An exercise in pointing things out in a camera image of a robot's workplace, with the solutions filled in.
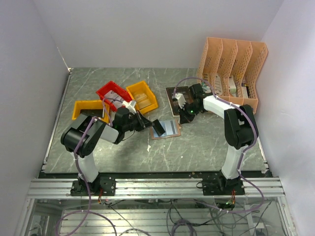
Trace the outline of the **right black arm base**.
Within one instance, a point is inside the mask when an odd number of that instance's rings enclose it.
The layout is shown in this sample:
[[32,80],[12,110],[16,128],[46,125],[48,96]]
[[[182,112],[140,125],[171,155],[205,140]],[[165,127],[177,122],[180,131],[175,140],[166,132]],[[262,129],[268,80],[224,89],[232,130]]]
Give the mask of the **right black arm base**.
[[219,196],[219,195],[244,195],[245,190],[243,182],[239,178],[225,179],[203,179],[196,184],[198,189],[201,189],[204,196]]

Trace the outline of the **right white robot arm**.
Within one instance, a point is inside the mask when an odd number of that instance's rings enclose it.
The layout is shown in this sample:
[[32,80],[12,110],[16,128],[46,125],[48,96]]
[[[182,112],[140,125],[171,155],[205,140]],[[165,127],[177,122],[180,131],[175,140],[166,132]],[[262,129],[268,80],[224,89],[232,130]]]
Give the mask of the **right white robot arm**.
[[258,128],[250,105],[237,105],[219,96],[205,92],[201,84],[190,86],[192,102],[182,93],[174,92],[178,102],[180,124],[190,123],[196,115],[212,112],[224,121],[224,136],[228,144],[225,162],[221,170],[197,184],[205,196],[243,194],[241,180],[242,161],[245,152],[255,145]]

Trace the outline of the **white silver VIP card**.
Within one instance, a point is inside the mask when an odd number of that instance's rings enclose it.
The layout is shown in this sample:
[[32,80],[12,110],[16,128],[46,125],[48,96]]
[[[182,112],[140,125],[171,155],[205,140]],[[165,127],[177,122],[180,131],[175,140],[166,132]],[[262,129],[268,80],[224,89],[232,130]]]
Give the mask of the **white silver VIP card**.
[[173,136],[178,135],[178,127],[177,127],[177,121],[176,120],[166,120],[164,122],[165,125],[165,133],[167,136]]

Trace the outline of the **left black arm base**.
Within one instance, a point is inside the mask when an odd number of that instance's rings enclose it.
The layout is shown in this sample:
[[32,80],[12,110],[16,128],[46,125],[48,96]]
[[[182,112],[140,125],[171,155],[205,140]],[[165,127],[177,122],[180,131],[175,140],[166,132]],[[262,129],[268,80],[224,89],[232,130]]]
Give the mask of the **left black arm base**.
[[[97,176],[95,181],[88,182],[90,193],[92,196],[114,196],[116,191],[116,181],[109,176]],[[71,190],[71,196],[88,196],[88,190],[85,182],[81,178],[73,181]]]

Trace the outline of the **pink leather card holder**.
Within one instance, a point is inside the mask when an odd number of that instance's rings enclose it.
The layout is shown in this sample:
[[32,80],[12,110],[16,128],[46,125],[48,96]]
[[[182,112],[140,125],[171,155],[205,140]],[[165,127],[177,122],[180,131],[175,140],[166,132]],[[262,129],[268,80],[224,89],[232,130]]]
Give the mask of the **pink leather card holder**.
[[165,132],[161,136],[159,136],[154,128],[151,127],[150,134],[152,140],[181,136],[180,126],[176,119],[163,120],[160,121],[160,124]]

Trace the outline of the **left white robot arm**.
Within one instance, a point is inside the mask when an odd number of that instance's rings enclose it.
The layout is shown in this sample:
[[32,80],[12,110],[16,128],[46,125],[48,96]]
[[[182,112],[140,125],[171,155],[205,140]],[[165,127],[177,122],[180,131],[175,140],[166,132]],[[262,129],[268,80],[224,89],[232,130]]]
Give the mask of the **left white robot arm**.
[[127,131],[140,132],[150,127],[159,137],[165,133],[158,119],[150,121],[139,111],[132,112],[124,106],[117,109],[111,125],[97,117],[80,114],[61,136],[61,144],[73,154],[78,170],[78,179],[72,183],[70,195],[114,196],[115,180],[101,175],[95,165],[93,151],[98,141],[102,139],[117,145]]

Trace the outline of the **yellow bin with cards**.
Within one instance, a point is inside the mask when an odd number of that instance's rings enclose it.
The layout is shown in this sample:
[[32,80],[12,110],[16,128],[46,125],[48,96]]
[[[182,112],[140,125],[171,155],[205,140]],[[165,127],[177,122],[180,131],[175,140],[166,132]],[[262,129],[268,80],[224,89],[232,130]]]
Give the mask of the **yellow bin with cards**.
[[126,87],[130,97],[136,101],[136,110],[141,114],[149,113],[158,108],[156,96],[145,81],[140,81]]

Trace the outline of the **red bin with cards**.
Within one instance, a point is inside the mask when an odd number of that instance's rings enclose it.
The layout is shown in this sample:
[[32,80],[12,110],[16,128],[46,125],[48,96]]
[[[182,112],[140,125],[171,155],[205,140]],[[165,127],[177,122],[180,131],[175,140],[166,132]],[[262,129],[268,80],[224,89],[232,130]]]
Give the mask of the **red bin with cards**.
[[96,91],[100,100],[104,100],[113,112],[116,112],[122,106],[122,102],[132,100],[129,93],[113,81],[109,81],[103,87]]

